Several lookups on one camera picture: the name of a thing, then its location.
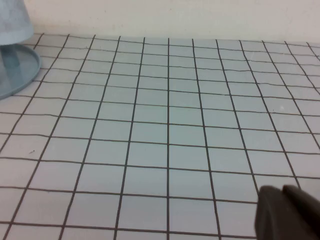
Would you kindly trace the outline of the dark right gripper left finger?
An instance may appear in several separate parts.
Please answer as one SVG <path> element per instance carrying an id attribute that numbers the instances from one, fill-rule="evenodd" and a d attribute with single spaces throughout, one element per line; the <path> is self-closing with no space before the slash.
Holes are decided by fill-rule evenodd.
<path id="1" fill-rule="evenodd" d="M 309 225 L 282 189 L 264 185 L 258 193 L 255 234 L 258 240 L 318 240 L 320 225 Z"/>

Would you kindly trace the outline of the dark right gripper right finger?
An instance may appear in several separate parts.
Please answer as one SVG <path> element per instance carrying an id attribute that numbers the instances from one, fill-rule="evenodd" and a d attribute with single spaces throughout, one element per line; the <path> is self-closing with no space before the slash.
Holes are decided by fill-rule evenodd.
<path id="1" fill-rule="evenodd" d="M 282 192 L 309 225 L 320 224 L 320 201 L 294 185 L 284 185 Z"/>

